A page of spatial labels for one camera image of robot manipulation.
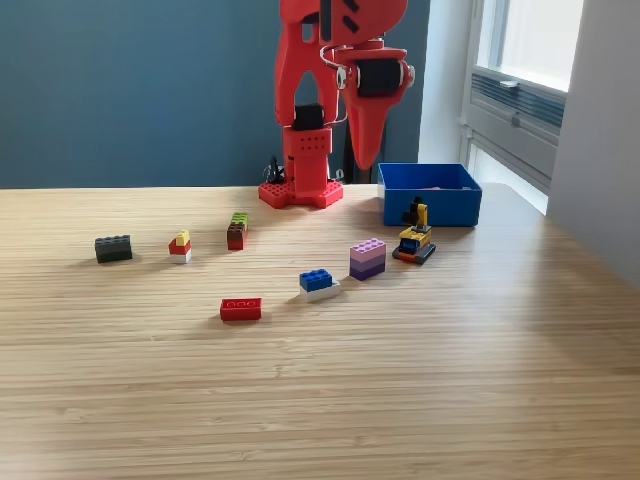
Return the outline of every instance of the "window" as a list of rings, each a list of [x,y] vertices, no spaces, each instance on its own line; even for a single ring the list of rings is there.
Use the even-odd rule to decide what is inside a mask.
[[[548,193],[582,7],[583,0],[474,0],[463,163],[481,146]]]
[[[569,91],[583,0],[487,0],[477,64]]]

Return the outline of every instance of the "yellow lego vehicle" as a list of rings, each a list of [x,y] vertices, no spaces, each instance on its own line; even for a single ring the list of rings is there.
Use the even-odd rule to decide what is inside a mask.
[[[420,197],[414,199],[409,211],[402,215],[402,221],[412,226],[400,234],[400,245],[394,250],[393,258],[423,265],[436,246],[431,243],[431,227],[427,225],[428,207]]]

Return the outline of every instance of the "red robot base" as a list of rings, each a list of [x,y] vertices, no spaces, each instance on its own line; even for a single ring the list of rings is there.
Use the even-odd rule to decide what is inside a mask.
[[[344,194],[342,185],[328,179],[328,157],[332,149],[331,128],[282,132],[285,154],[284,179],[260,185],[260,198],[273,208],[310,205],[327,208]]]

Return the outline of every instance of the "white lego brick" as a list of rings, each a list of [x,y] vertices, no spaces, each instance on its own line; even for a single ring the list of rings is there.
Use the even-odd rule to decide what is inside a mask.
[[[300,297],[309,303],[315,302],[317,300],[324,300],[325,298],[335,297],[339,295],[342,291],[342,287],[340,286],[340,282],[337,280],[333,280],[333,285],[327,288],[323,288],[322,290],[316,290],[314,292],[307,292],[304,288],[300,287]]]
[[[191,261],[191,249],[186,255],[169,255],[169,261],[176,265],[186,265]]]

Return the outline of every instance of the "blue box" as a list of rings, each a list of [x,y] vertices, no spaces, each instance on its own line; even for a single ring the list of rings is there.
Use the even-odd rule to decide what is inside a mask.
[[[300,286],[306,292],[323,290],[333,285],[333,277],[326,270],[314,270],[300,275]]]
[[[421,197],[429,207],[432,227],[478,224],[482,189],[463,165],[381,163],[379,168],[378,194],[385,225],[404,225],[402,214],[415,197]]]

